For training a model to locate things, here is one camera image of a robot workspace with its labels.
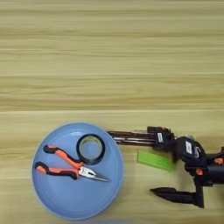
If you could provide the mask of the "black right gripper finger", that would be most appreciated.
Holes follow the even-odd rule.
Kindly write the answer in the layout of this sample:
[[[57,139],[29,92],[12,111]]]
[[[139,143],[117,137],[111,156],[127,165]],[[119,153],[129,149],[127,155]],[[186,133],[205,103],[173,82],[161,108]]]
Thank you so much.
[[[147,132],[148,133],[170,133],[171,130],[167,129],[166,127],[148,126]]]

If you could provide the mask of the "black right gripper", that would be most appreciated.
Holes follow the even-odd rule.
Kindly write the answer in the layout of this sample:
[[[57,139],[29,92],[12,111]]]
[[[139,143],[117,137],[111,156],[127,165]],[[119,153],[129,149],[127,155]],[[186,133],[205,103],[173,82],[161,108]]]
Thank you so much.
[[[150,191],[164,200],[204,208],[203,187],[224,185],[224,147],[218,153],[204,154],[198,159],[184,158],[183,162],[185,170],[193,178],[194,192],[181,192],[171,187],[159,187]]]

